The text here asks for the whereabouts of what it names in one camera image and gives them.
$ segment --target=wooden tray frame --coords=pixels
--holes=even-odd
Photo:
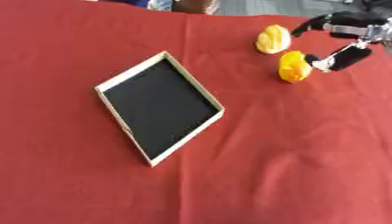
[[[127,79],[130,79],[145,69],[154,66],[161,60],[168,60],[175,68],[177,68],[178,72],[187,80],[189,81],[216,109],[218,110],[218,113],[203,122],[198,128],[194,129],[191,131],[188,135],[184,136],[181,140],[176,142],[173,146],[171,146],[169,149],[165,150],[163,153],[161,153],[159,156],[155,157],[154,159],[149,159],[147,154],[144,152],[143,148],[140,146],[140,144],[137,142],[137,139],[135,139],[134,135],[132,134],[132,129],[127,125],[127,123],[120,117],[120,115],[117,113],[116,109],[113,107],[113,105],[110,103],[109,99],[105,96],[104,92],[115,87],[116,85],[126,81]],[[208,126],[219,120],[223,114],[224,114],[224,107],[213,97],[193,76],[191,76],[186,69],[179,64],[178,61],[176,61],[168,52],[161,52],[155,56],[152,56],[151,58],[147,59],[146,61],[130,68],[129,70],[118,74],[117,76],[103,82],[102,84],[98,85],[95,87],[95,91],[98,93],[99,97],[103,101],[103,103],[106,105],[106,107],[109,109],[109,111],[112,113],[112,115],[115,117],[115,119],[118,121],[120,126],[122,127],[122,130],[128,135],[128,137],[135,143],[136,147],[142,152],[143,156],[147,160],[147,162],[150,164],[151,167],[154,167],[155,165],[159,164],[162,160],[165,158],[169,157],[174,151],[176,151],[179,147],[183,146],[185,143],[190,141],[192,138],[194,138],[197,134],[199,134],[201,131],[206,129]]]

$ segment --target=person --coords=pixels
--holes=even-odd
[[[181,11],[213,15],[220,8],[220,0],[107,0],[146,7],[156,11]]]

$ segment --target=background floor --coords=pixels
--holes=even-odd
[[[359,3],[344,4],[343,0],[220,0],[220,2],[221,8],[218,15],[230,16],[280,14],[314,17],[334,11],[360,10]],[[392,10],[377,7],[374,11],[392,17]]]

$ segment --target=table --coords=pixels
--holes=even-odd
[[[0,2],[0,223],[392,222],[392,63],[286,84],[253,42],[300,17],[209,17],[70,0]],[[347,40],[309,32],[291,50]],[[93,87],[169,51],[224,104],[151,169]]]

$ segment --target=red fabric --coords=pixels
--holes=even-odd
[[[295,85],[254,48],[298,17],[0,2],[0,223],[392,223],[392,63]],[[309,32],[291,50],[347,40]],[[167,50],[226,107],[151,169],[93,87]]]

